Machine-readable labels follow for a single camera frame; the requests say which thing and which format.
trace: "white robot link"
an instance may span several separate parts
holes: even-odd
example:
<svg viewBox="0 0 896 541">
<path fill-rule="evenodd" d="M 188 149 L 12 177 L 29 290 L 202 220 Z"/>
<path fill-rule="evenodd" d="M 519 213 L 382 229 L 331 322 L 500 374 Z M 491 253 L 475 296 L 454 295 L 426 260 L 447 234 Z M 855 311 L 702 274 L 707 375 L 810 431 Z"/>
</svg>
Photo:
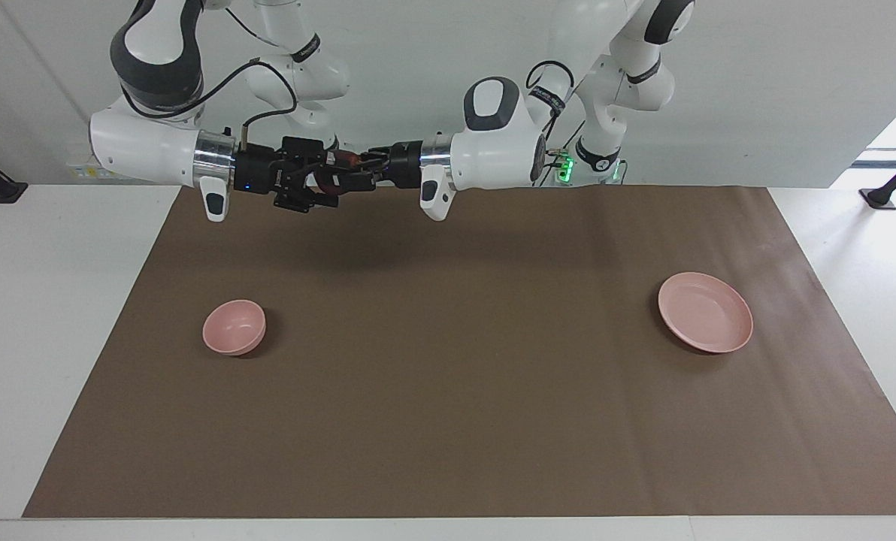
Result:
<svg viewBox="0 0 896 541">
<path fill-rule="evenodd" d="M 355 154 L 337 149 L 330 116 L 318 103 L 345 95 L 347 66 L 321 48 L 297 0 L 255 0 L 265 29 L 260 40 L 289 54 L 253 59 L 204 92 L 197 20 L 202 10 L 229 2 L 139 0 L 111 44 L 124 95 L 95 113 L 90 126 L 106 168 L 200 188 L 214 222 L 227 215 L 231 189 L 275 192 L 276 206 L 307 212 L 337 206 L 339 195 L 371 191 L 382 181 L 420 189 L 424 212 L 445 219 L 463 189 L 537 185 L 547 135 L 572 96 L 586 112 L 581 137 L 571 150 L 548 150 L 558 156 L 548 165 L 578 162 L 576 185 L 599 182 L 619 157 L 621 109 L 658 110 L 671 100 L 674 77 L 661 63 L 661 46 L 686 27 L 695 6 L 695 0 L 561 0 L 547 59 L 535 65 L 537 79 L 526 81 L 527 96 L 510 79 L 487 77 L 466 92 L 461 133 Z M 248 119 L 236 144 L 229 130 L 203 131 L 200 121 L 204 103 L 242 71 L 252 92 L 275 110 Z M 281 114 L 304 137 L 285 137 L 277 150 L 248 143 L 253 121 Z"/>
</svg>

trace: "white table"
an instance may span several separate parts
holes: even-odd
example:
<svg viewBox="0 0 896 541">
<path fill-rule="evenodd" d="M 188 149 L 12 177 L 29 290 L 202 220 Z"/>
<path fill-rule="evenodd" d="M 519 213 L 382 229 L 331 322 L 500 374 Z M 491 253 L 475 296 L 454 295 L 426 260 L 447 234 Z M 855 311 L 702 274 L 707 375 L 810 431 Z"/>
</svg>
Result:
<svg viewBox="0 0 896 541">
<path fill-rule="evenodd" d="M 176 194 L 32 186 L 0 206 L 0 539 L 896 540 L 896 517 L 17 520 Z M 896 411 L 896 212 L 854 192 L 772 195 Z"/>
</svg>

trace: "black stand foot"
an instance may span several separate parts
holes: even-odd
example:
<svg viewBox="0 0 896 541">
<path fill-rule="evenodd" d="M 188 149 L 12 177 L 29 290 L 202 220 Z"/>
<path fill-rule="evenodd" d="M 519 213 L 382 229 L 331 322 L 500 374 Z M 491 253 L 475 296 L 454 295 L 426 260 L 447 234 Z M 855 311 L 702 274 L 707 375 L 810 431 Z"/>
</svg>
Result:
<svg viewBox="0 0 896 541">
<path fill-rule="evenodd" d="M 875 192 L 875 189 L 860 189 L 859 195 L 863 196 L 863 199 L 866 199 L 868 205 L 870 205 L 873 209 L 877 209 L 879 211 L 894 211 L 895 205 L 892 204 L 892 201 L 886 201 L 885 204 L 879 204 L 877 201 L 873 201 L 870 198 L 871 192 Z"/>
</svg>

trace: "white wall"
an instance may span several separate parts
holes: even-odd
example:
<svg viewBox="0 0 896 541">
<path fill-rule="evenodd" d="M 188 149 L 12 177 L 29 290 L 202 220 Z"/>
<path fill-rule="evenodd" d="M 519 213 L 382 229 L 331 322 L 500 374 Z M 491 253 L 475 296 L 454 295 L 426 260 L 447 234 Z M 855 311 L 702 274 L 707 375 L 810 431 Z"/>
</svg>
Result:
<svg viewBox="0 0 896 541">
<path fill-rule="evenodd" d="M 65 145 L 83 140 L 85 114 L 118 95 L 107 44 L 135 0 L 0 2 L 23 33 L 0 34 L 0 116 L 13 114 L 11 127 L 0 122 L 0 152 L 24 134 L 40 159 L 62 161 Z M 474 81 L 500 74 L 522 82 L 544 58 L 554 6 L 311 0 L 306 8 L 325 47 L 352 66 L 352 92 L 330 104 L 342 140 L 363 148 L 458 130 L 462 96 Z M 232 7 L 259 27 L 248 0 Z M 208 85 L 271 51 L 225 14 L 205 14 L 198 35 Z M 18 58 L 24 64 L 36 55 L 42 66 L 32 82 Z M 699 2 L 664 57 L 676 75 L 675 99 L 661 113 L 633 114 L 623 150 L 631 182 L 828 186 L 896 114 L 896 0 Z M 210 104 L 205 127 L 236 126 L 263 109 L 239 80 Z M 580 109 L 569 107 L 556 141 L 571 133 Z M 275 143 L 282 122 L 262 121 L 252 134 Z"/>
</svg>

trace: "black velcro strap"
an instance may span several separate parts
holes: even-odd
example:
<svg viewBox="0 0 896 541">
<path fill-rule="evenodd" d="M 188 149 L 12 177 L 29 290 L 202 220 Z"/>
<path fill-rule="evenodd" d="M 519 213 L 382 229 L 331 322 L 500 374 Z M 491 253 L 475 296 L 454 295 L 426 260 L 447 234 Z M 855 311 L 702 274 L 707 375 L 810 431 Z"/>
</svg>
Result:
<svg viewBox="0 0 896 541">
<path fill-rule="evenodd" d="M 655 73 L 658 73 L 658 70 L 660 68 L 661 68 L 661 54 L 658 55 L 658 61 L 655 61 L 655 65 L 652 66 L 651 68 L 648 68 L 647 72 L 644 72 L 641 75 L 636 75 L 634 77 L 629 75 L 628 76 L 629 83 L 633 83 L 633 85 L 640 85 L 641 83 L 644 83 L 645 81 L 648 81 L 649 79 L 654 77 Z"/>
<path fill-rule="evenodd" d="M 306 61 L 306 59 L 311 58 L 319 48 L 321 47 L 321 38 L 318 37 L 318 34 L 315 34 L 311 41 L 307 42 L 307 45 L 301 48 L 300 51 L 291 55 L 291 59 L 297 64 L 301 64 L 301 62 Z"/>
<path fill-rule="evenodd" d="M 600 172 L 600 174 L 602 174 L 603 172 L 608 171 L 609 168 L 612 167 L 612 164 L 616 163 L 616 160 L 619 158 L 619 152 L 621 152 L 621 150 L 617 150 L 614 152 L 614 154 L 609 154 L 607 156 L 592 154 L 592 152 L 585 150 L 585 147 L 583 147 L 582 140 L 580 138 L 578 140 L 578 143 L 575 143 L 575 152 L 583 162 L 592 166 L 592 171 Z"/>
<path fill-rule="evenodd" d="M 535 86 L 531 89 L 531 92 L 528 93 L 528 95 L 537 97 L 545 102 L 548 107 L 551 107 L 552 116 L 559 116 L 559 114 L 562 114 L 562 111 L 565 110 L 565 100 L 554 95 L 554 93 L 549 92 L 549 90 L 545 89 L 543 86 Z"/>
</svg>

